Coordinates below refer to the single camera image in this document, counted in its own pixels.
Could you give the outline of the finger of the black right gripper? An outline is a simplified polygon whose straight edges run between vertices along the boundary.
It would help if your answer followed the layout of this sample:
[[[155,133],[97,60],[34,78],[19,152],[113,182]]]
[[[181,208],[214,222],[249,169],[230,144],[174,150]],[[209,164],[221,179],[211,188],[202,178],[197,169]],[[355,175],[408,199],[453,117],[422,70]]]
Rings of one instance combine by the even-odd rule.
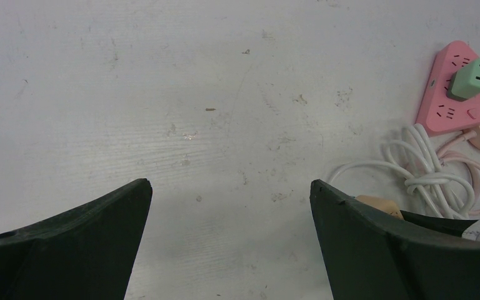
[[[401,211],[401,214],[407,222],[456,237],[461,237],[463,232],[476,222],[476,220],[471,219],[464,220],[430,217],[408,211]]]

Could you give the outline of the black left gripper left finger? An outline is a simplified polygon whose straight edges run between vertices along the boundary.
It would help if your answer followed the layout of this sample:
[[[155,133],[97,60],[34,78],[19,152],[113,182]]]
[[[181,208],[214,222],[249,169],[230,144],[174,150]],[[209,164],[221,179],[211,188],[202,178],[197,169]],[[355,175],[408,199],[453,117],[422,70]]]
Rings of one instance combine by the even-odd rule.
[[[137,179],[0,234],[0,299],[123,299],[153,189]]]

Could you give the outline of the green plug adapter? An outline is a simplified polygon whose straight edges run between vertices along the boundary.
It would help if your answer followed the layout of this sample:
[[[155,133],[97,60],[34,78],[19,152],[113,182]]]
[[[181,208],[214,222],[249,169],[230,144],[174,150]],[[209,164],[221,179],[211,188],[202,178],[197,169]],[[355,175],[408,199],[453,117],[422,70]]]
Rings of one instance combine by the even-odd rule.
[[[480,58],[464,64],[456,71],[449,82],[447,97],[459,102],[480,94]]]

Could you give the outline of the beige cube adapter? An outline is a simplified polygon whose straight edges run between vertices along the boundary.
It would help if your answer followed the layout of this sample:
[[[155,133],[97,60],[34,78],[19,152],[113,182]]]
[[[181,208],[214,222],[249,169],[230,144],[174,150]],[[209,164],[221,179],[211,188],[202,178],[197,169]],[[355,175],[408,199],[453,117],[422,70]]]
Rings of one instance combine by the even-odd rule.
[[[404,219],[399,206],[390,199],[360,195],[356,197],[356,200],[360,201],[361,203],[367,204],[368,206],[371,206],[375,209],[378,209],[395,218],[402,219],[402,220]]]

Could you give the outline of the pink triangular power strip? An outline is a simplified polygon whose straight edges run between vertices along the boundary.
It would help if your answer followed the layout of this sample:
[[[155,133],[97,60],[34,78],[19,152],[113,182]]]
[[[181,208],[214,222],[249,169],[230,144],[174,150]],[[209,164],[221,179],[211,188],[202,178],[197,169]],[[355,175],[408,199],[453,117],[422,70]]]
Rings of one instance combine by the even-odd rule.
[[[416,118],[430,136],[480,125],[480,94],[463,102],[447,97],[452,75],[477,58],[464,41],[450,42],[436,54]]]

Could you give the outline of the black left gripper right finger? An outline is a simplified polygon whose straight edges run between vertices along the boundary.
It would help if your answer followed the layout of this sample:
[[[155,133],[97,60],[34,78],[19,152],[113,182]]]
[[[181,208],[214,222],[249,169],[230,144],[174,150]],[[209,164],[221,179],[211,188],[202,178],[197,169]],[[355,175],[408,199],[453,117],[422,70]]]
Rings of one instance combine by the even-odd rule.
[[[334,299],[480,299],[480,241],[390,216],[320,179],[310,205]]]

